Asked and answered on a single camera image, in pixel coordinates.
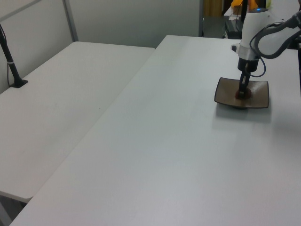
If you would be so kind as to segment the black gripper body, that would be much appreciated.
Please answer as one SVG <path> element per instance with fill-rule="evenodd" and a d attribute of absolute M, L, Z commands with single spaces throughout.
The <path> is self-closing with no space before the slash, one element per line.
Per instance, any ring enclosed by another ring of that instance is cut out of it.
<path fill-rule="evenodd" d="M 255 60 L 245 60 L 242 58 L 239 58 L 238 60 L 238 69 L 240 71 L 245 71 L 245 69 L 248 72 L 255 72 L 257 70 L 259 59 Z"/>

